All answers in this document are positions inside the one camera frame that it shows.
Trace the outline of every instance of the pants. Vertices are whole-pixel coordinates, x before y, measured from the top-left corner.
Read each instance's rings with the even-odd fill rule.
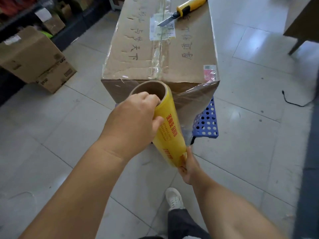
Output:
[[[186,209],[175,209],[168,212],[168,239],[183,239],[186,236],[200,239],[211,239],[210,235],[191,218]],[[159,236],[143,237],[140,239],[162,239]]]

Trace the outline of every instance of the yellow roll of plastic wrap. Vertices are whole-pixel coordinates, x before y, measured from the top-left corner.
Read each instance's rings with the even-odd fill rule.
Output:
[[[131,94],[143,91],[155,94],[161,100],[161,103],[155,108],[154,117],[161,116],[164,122],[159,127],[153,144],[170,165],[180,167],[187,159],[187,153],[172,92],[163,82],[151,80],[138,85]]]

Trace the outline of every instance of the perforated blue plastic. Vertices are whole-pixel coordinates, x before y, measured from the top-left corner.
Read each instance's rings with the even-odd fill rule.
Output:
[[[214,97],[212,97],[207,108],[199,115],[196,116],[193,124],[193,136],[217,138],[218,127],[216,119],[216,110],[214,104]]]

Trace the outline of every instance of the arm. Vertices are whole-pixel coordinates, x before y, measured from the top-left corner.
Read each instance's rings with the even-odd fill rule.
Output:
[[[191,149],[183,180],[193,186],[200,211],[212,238],[283,239],[277,228],[244,198],[213,181],[200,167]]]
[[[118,105],[99,139],[20,238],[94,239],[125,165],[151,143],[163,122],[161,117],[153,120],[159,102],[157,96],[142,92]]]

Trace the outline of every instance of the knife handle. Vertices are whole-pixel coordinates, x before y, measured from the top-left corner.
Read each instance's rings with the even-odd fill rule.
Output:
[[[206,1],[207,0],[189,0],[186,3],[178,6],[177,11],[181,14],[181,17],[185,16],[189,14],[191,11],[204,5]]]

